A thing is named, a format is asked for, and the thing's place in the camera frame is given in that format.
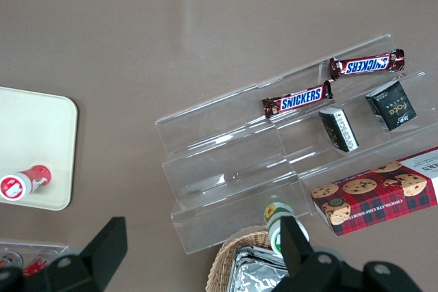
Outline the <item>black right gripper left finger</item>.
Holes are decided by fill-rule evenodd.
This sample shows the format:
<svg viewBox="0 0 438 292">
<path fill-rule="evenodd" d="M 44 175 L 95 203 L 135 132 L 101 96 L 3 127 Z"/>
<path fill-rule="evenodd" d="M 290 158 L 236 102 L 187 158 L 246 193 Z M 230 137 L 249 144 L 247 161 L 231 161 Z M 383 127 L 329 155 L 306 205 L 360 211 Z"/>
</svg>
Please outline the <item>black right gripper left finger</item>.
<svg viewBox="0 0 438 292">
<path fill-rule="evenodd" d="M 24 279 L 24 291 L 104 291 L 127 254 L 124 217 L 113 217 L 79 254 L 65 254 Z"/>
</svg>

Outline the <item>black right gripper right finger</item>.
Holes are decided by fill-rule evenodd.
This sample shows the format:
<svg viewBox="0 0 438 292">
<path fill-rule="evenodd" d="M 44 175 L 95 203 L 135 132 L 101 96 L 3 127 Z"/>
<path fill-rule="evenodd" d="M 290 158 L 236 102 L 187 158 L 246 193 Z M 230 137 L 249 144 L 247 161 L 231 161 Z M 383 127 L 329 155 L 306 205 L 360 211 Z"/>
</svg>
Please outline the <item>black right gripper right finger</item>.
<svg viewBox="0 0 438 292">
<path fill-rule="evenodd" d="M 281 218 L 281 251 L 288 276 L 275 291 L 344 291 L 341 261 L 325 250 L 315 251 L 293 217 Z"/>
</svg>

